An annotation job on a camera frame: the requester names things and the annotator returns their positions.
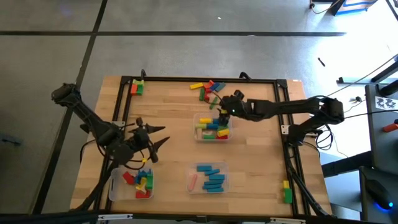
black metal frame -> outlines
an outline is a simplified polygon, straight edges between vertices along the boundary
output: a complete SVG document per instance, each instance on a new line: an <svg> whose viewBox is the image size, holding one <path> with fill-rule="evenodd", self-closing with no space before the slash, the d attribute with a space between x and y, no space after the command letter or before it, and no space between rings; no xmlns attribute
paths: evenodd
<svg viewBox="0 0 398 224"><path fill-rule="evenodd" d="M279 90L280 88L283 91L284 94L284 100L289 101L289 92L287 89L287 82L286 80L269 80L269 79L251 79L249 76L244 76L240 75L241 78L212 78L214 82L225 82L225 83L262 83L262 84L271 84L273 89L274 89L274 94L275 94L275 101L280 102L280 95L279 95ZM130 103L131 103L131 95L129 94L131 90L131 84L133 79L141 79L141 77L122 77L120 86L119 86L119 91L118 91L118 97L116 98L116 104L114 108L114 113L113 113L113 121L117 121L118 116L119 116L119 110L121 106L121 100L123 97L123 91L124 88L126 87L127 84L129 84L129 90L127 93L127 98L125 102L125 107L124 107L124 112L123 112L123 120L124 122L127 122L127 117L128 117L128 112L130 109ZM145 81L150 82L150 81L157 81L157 82L208 82L209 78L188 78L188 77L145 77ZM284 123L284 118L282 115L278 116L279 120L279 130L281 129L281 125L285 124ZM293 116L291 114L288 115L288 122L289 124L293 124ZM289 149L287 148L287 145L285 144L285 141L283 138L282 140L282 145L284 148L284 159L285 161L287 159L291 159L289 157ZM298 147L293 147L294 150L294 159L296 163L296 170L299 175L299 177L303 180L304 182L304 173L302 170L302 163L300 159L300 152ZM109 164L109 159L107 157L104 158L103 165L101 168L101 176L105 172L106 168L108 167ZM293 216L296 216L299 214L298 210L298 205L297 205L297 198L295 194L295 189L294 189L294 181L291 178L290 174L287 172L287 166L285 162L285 167L286 167L286 176L289 181L289 185L292 189L293 192L293 203L292 203L292 214ZM102 192L97 196L95 200L95 206L94 209L100 209L100 203L101 203L101 198L102 198ZM305 215L310 215L310 207L308 202L306 201L305 197L302 194L302 201L303 201L303 209L304 209L304 214ZM106 199L105 203L105 210L108 211L109 213L113 213L111 211L111 206L112 206L112 201L110 201L109 198ZM150 218L150 219L172 219L172 220L191 220L195 222L208 222L210 220L216 221L216 220L228 220L228 221L256 221L256 222L266 222L270 220L270 217L238 217L238 216L207 216L207 215L164 215L164 214L145 214L145 213L135 213L134 218Z"/></svg>

colorful blocks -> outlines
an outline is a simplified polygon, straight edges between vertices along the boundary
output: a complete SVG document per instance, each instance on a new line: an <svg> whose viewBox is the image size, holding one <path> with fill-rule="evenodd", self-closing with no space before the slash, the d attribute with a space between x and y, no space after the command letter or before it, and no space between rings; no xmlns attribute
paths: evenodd
<svg viewBox="0 0 398 224"><path fill-rule="evenodd" d="M123 174L123 179L126 181L127 184L130 184L130 185L133 185L136 182L134 180L134 177L128 171L126 171Z"/></svg>
<svg viewBox="0 0 398 224"><path fill-rule="evenodd" d="M200 89L199 100L200 100L200 101L205 100L205 89L204 89L204 88L201 88L201 89Z"/></svg>
<svg viewBox="0 0 398 224"><path fill-rule="evenodd" d="M284 189L284 202L285 203L293 202L292 189Z"/></svg>
<svg viewBox="0 0 398 224"><path fill-rule="evenodd" d="M193 174L191 183L189 184L188 191L191 192L195 188L195 183L197 182L198 174Z"/></svg>
<svg viewBox="0 0 398 224"><path fill-rule="evenodd" d="M229 135L229 129L224 129L224 130L217 131L217 136L218 137L227 136L227 135Z"/></svg>
<svg viewBox="0 0 398 224"><path fill-rule="evenodd" d="M211 185L204 185L202 187L202 189L203 190L206 190L206 189L217 189L217 188L221 188L221 187L222 187L222 184L211 184Z"/></svg>
<svg viewBox="0 0 398 224"><path fill-rule="evenodd" d="M209 180L205 181L205 185L222 184L223 182L223 180Z"/></svg>
<svg viewBox="0 0 398 224"><path fill-rule="evenodd" d="M216 139L216 135L215 134L204 134L203 135L203 139L205 139L205 140L214 140L214 139Z"/></svg>
<svg viewBox="0 0 398 224"><path fill-rule="evenodd" d="M215 90L219 85L220 85L219 83L214 83L214 84L210 87L210 89L211 89L211 90Z"/></svg>
<svg viewBox="0 0 398 224"><path fill-rule="evenodd" d="M211 170L211 171L206 171L205 175L212 175L212 174L217 174L219 173L220 170L219 169L215 169L215 170Z"/></svg>
<svg viewBox="0 0 398 224"><path fill-rule="evenodd" d="M224 192L224 189L222 187L217 188L217 189L207 189L207 192L209 192L209 193L221 193L221 192Z"/></svg>
<svg viewBox="0 0 398 224"><path fill-rule="evenodd" d="M211 171L211 166L197 166L198 172Z"/></svg>
<svg viewBox="0 0 398 224"><path fill-rule="evenodd" d="M209 130L217 130L218 129L218 124L207 124L206 129Z"/></svg>
<svg viewBox="0 0 398 224"><path fill-rule="evenodd" d="M221 91L225 87L225 83L220 83L217 88L215 88L216 92Z"/></svg>
<svg viewBox="0 0 398 224"><path fill-rule="evenodd" d="M213 119L211 118L200 118L199 123L201 124L211 124L213 122Z"/></svg>
<svg viewBox="0 0 398 224"><path fill-rule="evenodd" d="M200 88L202 86L203 86L203 83L196 83L196 84L190 85L189 87L191 88L191 90L195 90L195 89Z"/></svg>
<svg viewBox="0 0 398 224"><path fill-rule="evenodd" d="M224 180L225 175L223 174L213 174L209 176L209 180Z"/></svg>

wire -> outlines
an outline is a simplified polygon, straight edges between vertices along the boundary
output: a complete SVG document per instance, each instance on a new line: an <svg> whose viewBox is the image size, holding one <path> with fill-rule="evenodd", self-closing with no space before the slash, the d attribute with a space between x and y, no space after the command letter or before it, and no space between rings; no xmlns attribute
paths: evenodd
<svg viewBox="0 0 398 224"><path fill-rule="evenodd" d="M357 83L357 82L360 82L360 81L363 80L364 78L366 78L366 77L372 75L375 71L379 70L381 67L385 66L389 61L391 61L391 60L394 59L395 57L398 57L398 54L395 55L395 56L393 56L392 58L390 58L390 59L389 59L388 61L386 61L384 64L380 65L377 69L373 70L371 73L365 75L364 77L360 78L359 80L356 80L356 81L353 82L353 83L350 83L349 85L344 86L344 87L341 88L341 89L338 89L338 90L334 91L333 93L330 93L328 96L331 96L331 95L333 95L333 94L335 94L335 93L338 93L339 91L344 90L345 88L348 88L349 86L354 85L354 84Z"/></svg>
<svg viewBox="0 0 398 224"><path fill-rule="evenodd" d="M318 150L318 148L316 146L314 146L313 144L311 144L309 142L306 142L306 141L304 141L303 143L313 147L318 152L319 158L321 158L321 153L319 152L319 150Z"/></svg>
<svg viewBox="0 0 398 224"><path fill-rule="evenodd" d="M394 112L394 111L398 111L398 110L373 111L373 112L369 112L369 113L363 113L363 114L357 114L357 115L348 116L348 117L346 117L345 119L348 119L348 118L355 118L356 116L362 116L362 115L367 115L367 114L384 113L384 112Z"/></svg>
<svg viewBox="0 0 398 224"><path fill-rule="evenodd" d="M315 14L321 14L321 13L323 13L323 12L326 12L327 10L329 10L329 9L331 9L333 6L335 6L337 3L339 3L341 0L337 0L335 3L333 3L329 8L327 8L327 9L325 9L325 10L323 10L322 12L315 12L315 10L313 10L313 7L311 7L311 9L312 9L312 11L313 11L313 13L315 13Z"/></svg>
<svg viewBox="0 0 398 224"><path fill-rule="evenodd" d="M364 101L366 101L366 100L363 100L363 101L361 101L361 102L359 102L358 104L356 104L356 105L354 105L354 106L352 106L348 111L344 111L344 113L347 113L347 112L349 112L351 109L353 109L354 107L356 107L356 106L358 106L358 105L360 105L362 102L364 102Z"/></svg>

table leg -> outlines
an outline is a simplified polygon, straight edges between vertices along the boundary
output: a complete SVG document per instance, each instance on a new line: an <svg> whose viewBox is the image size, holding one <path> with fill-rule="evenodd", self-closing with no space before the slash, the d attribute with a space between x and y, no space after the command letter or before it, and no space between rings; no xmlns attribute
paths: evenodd
<svg viewBox="0 0 398 224"><path fill-rule="evenodd" d="M322 165L322 171L323 176L326 178L357 170L361 166L372 167L372 151L324 164Z"/></svg>

orange block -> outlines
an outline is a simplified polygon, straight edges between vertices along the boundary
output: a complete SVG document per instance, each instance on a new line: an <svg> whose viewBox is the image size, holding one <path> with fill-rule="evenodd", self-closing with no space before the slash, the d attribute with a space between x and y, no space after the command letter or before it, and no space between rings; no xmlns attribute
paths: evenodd
<svg viewBox="0 0 398 224"><path fill-rule="evenodd" d="M136 84L132 84L131 86L131 95L136 95L137 94L137 88L138 86Z"/></svg>

